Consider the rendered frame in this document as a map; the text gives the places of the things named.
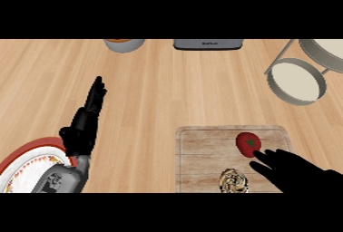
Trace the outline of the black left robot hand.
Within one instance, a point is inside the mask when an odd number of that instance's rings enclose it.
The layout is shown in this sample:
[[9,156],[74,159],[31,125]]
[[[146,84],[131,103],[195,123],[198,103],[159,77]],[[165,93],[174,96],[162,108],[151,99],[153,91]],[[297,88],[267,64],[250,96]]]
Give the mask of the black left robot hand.
[[106,92],[102,77],[97,76],[88,90],[84,106],[77,110],[71,125],[62,127],[59,130],[66,156],[91,154],[97,132],[97,119]]

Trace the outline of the dark grey appliance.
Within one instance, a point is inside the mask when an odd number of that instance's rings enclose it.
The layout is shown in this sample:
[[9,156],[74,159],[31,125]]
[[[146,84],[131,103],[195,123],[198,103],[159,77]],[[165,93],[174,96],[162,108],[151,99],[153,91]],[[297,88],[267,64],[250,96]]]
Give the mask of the dark grey appliance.
[[185,51],[226,51],[242,46],[242,39],[176,39],[174,48]]

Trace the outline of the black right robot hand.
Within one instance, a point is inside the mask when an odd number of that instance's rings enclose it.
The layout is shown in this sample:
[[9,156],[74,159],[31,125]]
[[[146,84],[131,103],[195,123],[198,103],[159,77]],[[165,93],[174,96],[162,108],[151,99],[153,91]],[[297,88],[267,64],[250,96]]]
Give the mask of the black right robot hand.
[[285,194],[343,193],[343,174],[321,169],[298,155],[285,150],[253,152],[261,162],[251,161],[250,167],[260,173]]

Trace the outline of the wooden cutting board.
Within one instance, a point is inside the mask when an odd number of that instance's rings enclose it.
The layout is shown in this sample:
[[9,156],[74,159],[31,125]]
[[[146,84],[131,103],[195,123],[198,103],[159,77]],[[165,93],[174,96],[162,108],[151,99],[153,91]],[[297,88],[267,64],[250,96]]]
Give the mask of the wooden cutting board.
[[292,151],[285,129],[278,125],[183,126],[176,133],[176,192],[219,193],[220,175],[236,169],[248,179],[248,193],[279,193],[267,179],[251,169],[236,148],[236,135],[253,133],[261,150]]

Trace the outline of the red rimmed white plate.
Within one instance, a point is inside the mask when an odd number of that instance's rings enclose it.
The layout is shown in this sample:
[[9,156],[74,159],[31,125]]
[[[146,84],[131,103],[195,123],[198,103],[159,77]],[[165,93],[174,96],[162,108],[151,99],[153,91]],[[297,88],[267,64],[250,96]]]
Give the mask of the red rimmed white plate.
[[46,137],[25,143],[0,162],[0,193],[31,193],[56,164],[77,166],[77,160],[65,156],[62,139]]

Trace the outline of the grey bowl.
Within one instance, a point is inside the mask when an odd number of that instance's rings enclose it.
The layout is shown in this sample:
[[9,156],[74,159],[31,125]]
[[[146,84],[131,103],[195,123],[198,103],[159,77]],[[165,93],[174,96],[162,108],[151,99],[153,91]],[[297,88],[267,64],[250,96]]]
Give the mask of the grey bowl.
[[115,53],[130,53],[134,51],[142,44],[143,39],[106,39],[105,44],[108,49]]

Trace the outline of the grey tiered basket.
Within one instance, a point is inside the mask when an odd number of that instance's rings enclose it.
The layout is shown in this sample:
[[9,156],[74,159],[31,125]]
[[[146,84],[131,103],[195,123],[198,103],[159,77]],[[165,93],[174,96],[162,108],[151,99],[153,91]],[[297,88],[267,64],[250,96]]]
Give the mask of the grey tiered basket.
[[284,58],[294,39],[285,44],[275,61],[264,70],[270,91],[291,105],[312,104],[326,92],[323,75],[343,73],[343,39],[298,39],[300,48],[309,59],[323,67],[319,71],[306,61]]

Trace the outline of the red tomato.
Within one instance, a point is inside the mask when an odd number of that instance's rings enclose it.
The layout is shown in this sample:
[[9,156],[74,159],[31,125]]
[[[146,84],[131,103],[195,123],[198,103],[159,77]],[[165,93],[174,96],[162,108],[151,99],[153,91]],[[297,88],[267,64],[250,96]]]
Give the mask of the red tomato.
[[241,132],[235,137],[235,146],[241,154],[253,158],[253,152],[261,148],[261,140],[254,133]]

